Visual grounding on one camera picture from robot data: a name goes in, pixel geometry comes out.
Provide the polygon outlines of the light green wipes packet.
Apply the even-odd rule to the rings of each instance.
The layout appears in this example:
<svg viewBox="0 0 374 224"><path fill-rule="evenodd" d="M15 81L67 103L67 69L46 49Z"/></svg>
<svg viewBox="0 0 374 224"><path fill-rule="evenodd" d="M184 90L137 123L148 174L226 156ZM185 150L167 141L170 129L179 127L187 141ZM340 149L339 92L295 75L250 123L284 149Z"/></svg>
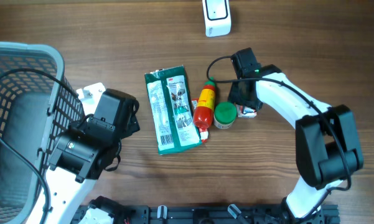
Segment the light green wipes packet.
<svg viewBox="0 0 374 224"><path fill-rule="evenodd" d="M235 105L237 110L237 116L239 118L254 118L257 115L256 110L253 108L242 106L242 105Z"/></svg>

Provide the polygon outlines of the green lid jar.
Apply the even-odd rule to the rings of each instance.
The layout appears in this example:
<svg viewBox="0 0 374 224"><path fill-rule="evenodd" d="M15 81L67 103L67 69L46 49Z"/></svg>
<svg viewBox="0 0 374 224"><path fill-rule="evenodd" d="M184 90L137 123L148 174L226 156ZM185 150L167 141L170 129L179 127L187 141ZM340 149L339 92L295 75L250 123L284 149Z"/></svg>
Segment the green lid jar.
<svg viewBox="0 0 374 224"><path fill-rule="evenodd" d="M233 103L221 102L215 107L214 125L219 129L228 129L236 120L237 110Z"/></svg>

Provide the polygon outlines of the chilli sauce bottle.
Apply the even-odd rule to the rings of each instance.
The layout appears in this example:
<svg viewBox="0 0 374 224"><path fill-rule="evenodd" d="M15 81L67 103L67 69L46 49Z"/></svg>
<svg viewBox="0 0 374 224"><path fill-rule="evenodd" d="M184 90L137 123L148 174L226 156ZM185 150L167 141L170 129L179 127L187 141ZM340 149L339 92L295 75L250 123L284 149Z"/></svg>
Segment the chilli sauce bottle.
<svg viewBox="0 0 374 224"><path fill-rule="evenodd" d="M215 91L215 82L208 80L205 82L198 98L193 122L194 125L201 130L207 130L212 125L215 109Z"/></svg>

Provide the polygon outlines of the red sachet packet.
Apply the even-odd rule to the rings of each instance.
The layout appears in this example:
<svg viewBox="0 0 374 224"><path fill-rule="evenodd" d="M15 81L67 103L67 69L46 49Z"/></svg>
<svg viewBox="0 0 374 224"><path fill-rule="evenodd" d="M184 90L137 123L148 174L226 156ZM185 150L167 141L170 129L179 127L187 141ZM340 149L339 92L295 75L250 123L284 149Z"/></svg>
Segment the red sachet packet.
<svg viewBox="0 0 374 224"><path fill-rule="evenodd" d="M193 98L192 99L193 111L196 110L197 103L198 103L198 99L197 98ZM208 140L208 136L209 136L208 130L207 129L201 129L201 128L199 128L199 134L200 134L200 140L201 140L201 142L202 143L206 143L207 140Z"/></svg>

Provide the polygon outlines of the green 3M glove packet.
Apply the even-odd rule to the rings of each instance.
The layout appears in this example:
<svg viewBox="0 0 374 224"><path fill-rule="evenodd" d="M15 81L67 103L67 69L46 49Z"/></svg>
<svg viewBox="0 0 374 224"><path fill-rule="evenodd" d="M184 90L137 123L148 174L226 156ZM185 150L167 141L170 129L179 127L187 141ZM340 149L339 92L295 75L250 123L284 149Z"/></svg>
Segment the green 3M glove packet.
<svg viewBox="0 0 374 224"><path fill-rule="evenodd" d="M160 155L175 154L201 145L193 124L189 86L184 66L144 75Z"/></svg>

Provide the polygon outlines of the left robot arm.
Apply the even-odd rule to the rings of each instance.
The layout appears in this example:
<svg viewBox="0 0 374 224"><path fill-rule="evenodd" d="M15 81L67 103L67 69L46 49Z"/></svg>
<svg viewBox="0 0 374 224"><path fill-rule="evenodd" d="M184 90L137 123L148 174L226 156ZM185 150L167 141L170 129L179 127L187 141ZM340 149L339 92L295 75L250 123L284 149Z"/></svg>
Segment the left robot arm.
<svg viewBox="0 0 374 224"><path fill-rule="evenodd" d="M43 190L28 223L70 223L101 173L120 159L121 140L139 131L136 97L96 83L77 90L87 115L54 142Z"/></svg>

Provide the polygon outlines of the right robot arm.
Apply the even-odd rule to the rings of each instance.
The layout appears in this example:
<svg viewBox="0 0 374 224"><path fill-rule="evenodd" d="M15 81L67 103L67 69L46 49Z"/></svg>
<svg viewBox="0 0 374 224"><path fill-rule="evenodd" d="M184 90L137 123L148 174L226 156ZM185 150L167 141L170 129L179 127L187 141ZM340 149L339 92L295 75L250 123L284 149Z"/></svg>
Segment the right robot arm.
<svg viewBox="0 0 374 224"><path fill-rule="evenodd" d="M333 191L348 191L352 174L363 167L355 118L345 105L330 106L294 85L275 65L261 66L251 48L230 60L236 73L231 102L261 109L267 104L295 130L300 178L284 199L291 221L306 222Z"/></svg>

